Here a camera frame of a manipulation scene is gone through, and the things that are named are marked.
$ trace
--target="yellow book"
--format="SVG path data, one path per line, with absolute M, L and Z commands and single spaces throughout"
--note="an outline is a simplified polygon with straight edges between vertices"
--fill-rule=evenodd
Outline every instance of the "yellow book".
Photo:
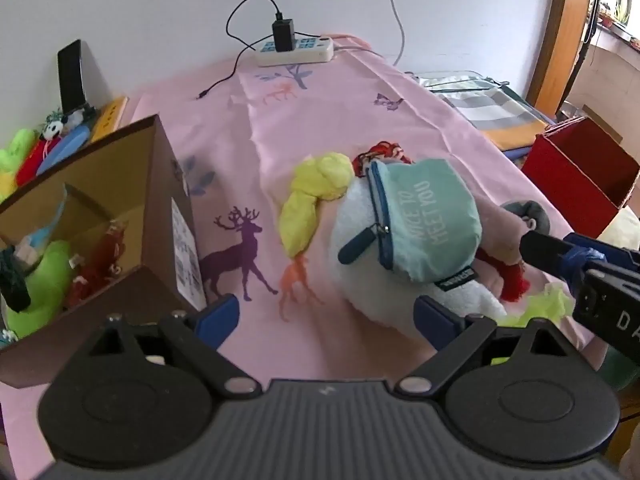
M 127 101 L 129 101 L 128 97 L 121 96 L 111 101 L 102 109 L 100 117 L 91 132 L 90 142 L 100 140 L 118 129 Z

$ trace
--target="bed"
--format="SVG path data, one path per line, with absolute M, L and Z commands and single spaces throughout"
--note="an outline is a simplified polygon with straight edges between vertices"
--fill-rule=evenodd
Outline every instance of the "bed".
M 361 45 L 345 38 L 338 42 Z M 380 140 L 392 140 L 413 160 L 446 158 L 472 192 L 495 203 L 537 200 L 550 216 L 553 235 L 571 231 L 483 134 L 369 52 L 343 50 L 329 63 L 272 68 L 260 68 L 247 57 L 235 77 L 195 99 L 231 68 L 222 62 L 143 89 L 130 100 L 124 121 L 160 115 L 191 193 L 199 257 L 218 252 L 224 258 L 230 250 L 240 256 L 241 263 L 229 263 L 225 272 L 203 269 L 202 278 L 209 288 L 215 278 L 220 293 L 239 298 L 240 323 L 221 352 L 263 384 L 271 378 L 396 380 L 434 353 L 428 343 L 364 318 L 332 284 L 326 251 L 337 202 L 321 205 L 306 274 L 292 268 L 276 218 L 292 168 L 308 155 L 334 151 L 351 158 Z M 375 104 L 379 94 L 398 105 Z M 234 208 L 256 227 L 251 233 L 233 228 Z M 249 248 L 253 243 L 256 257 Z M 528 269 L 527 277 L 531 292 L 552 279 L 535 269 Z M 313 291 L 308 301 L 301 285 Z M 292 301 L 293 290 L 298 302 Z M 561 329 L 593 366 L 600 365 L 602 341 L 571 319 Z M 50 461 L 35 421 L 45 386 L 19 391 L 0 386 L 16 475 L 32 478 Z

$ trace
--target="teal pouch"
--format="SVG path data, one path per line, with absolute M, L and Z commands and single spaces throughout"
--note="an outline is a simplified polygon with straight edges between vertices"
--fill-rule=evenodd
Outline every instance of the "teal pouch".
M 376 223 L 338 253 L 354 262 L 376 239 L 380 264 L 413 282 L 434 283 L 455 276 L 476 256 L 482 227 L 476 202 L 460 176 L 443 159 L 366 168 Z

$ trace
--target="zipper pull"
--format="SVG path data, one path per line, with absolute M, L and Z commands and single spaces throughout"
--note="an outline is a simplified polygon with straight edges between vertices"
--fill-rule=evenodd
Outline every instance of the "zipper pull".
M 377 228 L 376 224 L 372 224 L 356 234 L 338 251 L 338 261 L 343 265 L 349 265 L 356 261 L 376 240 Z

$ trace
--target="white wall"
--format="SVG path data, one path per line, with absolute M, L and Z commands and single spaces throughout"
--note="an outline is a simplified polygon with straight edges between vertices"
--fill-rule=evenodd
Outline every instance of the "white wall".
M 303 32 L 348 32 L 393 59 L 399 33 L 388 0 L 276 0 Z M 0 142 L 59 104 L 56 52 L 85 40 L 106 85 L 89 97 L 132 92 L 240 46 L 224 34 L 240 0 L 0 0 Z M 406 29 L 403 70 L 476 70 L 523 92 L 538 55 L 550 0 L 396 0 Z M 254 0 L 233 31 L 254 41 L 273 10 Z M 92 72 L 89 60 L 87 72 Z

